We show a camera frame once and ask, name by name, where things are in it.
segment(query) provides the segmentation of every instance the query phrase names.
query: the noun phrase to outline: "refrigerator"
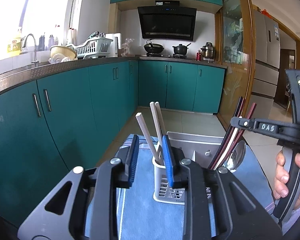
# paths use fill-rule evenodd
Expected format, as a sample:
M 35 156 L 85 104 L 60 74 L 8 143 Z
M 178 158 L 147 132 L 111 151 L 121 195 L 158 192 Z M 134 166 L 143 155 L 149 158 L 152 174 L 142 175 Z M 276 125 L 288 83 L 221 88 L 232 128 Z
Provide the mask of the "refrigerator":
M 280 65 L 278 23 L 254 10 L 256 65 L 248 109 L 257 103 L 253 118 L 268 118 L 277 89 Z

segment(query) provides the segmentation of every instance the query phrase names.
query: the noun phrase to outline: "countertop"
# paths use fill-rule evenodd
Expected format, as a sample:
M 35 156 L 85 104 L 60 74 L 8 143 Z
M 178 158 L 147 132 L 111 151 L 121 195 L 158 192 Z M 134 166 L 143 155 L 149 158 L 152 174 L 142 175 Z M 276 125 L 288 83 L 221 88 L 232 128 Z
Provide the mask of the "countertop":
M 33 80 L 43 78 L 46 76 L 51 76 L 61 72 L 84 68 L 95 65 L 103 65 L 109 63 L 117 63 L 123 61 L 131 60 L 161 60 L 161 61 L 170 61 L 170 62 L 182 62 L 190 63 L 196 65 L 207 65 L 212 67 L 219 67 L 226 69 L 226 66 L 215 64 L 205 61 L 196 61 L 194 59 L 178 59 L 172 57 L 109 57 L 109 58 L 93 58 L 93 59 L 80 59 L 68 62 L 62 62 L 57 64 L 46 64 L 41 63 L 39 67 L 33 67 L 33 65 L 27 65 L 18 69 L 8 71 L 6 73 L 0 74 L 0 95 L 4 92 L 13 89 L 24 83 L 31 82 Z

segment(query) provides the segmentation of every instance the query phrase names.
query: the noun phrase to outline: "blue mat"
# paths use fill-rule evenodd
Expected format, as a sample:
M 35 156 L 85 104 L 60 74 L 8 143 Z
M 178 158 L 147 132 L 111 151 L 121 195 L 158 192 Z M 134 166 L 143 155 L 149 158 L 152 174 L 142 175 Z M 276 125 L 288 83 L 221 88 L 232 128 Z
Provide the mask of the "blue mat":
M 122 147 L 130 146 L 130 135 Z M 152 154 L 143 136 L 139 136 L 139 156 L 135 181 L 128 190 L 117 190 L 117 221 L 119 240 L 181 240 L 183 235 L 184 205 L 159 203 L 153 199 L 154 167 Z M 246 156 L 234 175 L 256 197 L 266 210 L 272 211 L 273 199 L 268 181 L 247 146 Z M 88 207 L 85 236 L 90 235 L 92 205 Z M 210 205 L 210 225 L 202 225 L 202 230 L 210 227 L 211 235 L 216 235 L 214 214 Z

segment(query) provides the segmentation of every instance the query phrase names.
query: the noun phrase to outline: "white dish rack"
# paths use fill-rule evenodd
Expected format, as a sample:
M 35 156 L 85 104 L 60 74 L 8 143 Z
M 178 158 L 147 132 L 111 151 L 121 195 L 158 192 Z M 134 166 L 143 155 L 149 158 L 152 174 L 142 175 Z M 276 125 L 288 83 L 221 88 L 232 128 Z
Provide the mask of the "white dish rack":
M 108 50 L 112 41 L 111 39 L 103 37 L 95 37 L 86 40 L 79 46 L 69 44 L 66 45 L 66 47 L 73 49 L 78 54 L 78 58 L 97 58 L 109 54 Z

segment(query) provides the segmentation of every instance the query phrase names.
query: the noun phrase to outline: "doorway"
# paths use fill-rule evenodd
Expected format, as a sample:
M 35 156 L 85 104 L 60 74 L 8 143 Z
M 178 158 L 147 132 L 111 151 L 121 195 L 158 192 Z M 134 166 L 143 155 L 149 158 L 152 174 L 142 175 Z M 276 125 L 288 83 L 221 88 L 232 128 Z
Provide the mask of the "doorway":
M 294 49 L 280 49 L 280 68 L 277 90 L 274 96 L 274 102 L 284 109 L 289 105 L 289 93 L 287 90 L 286 69 L 295 68 L 296 51 Z

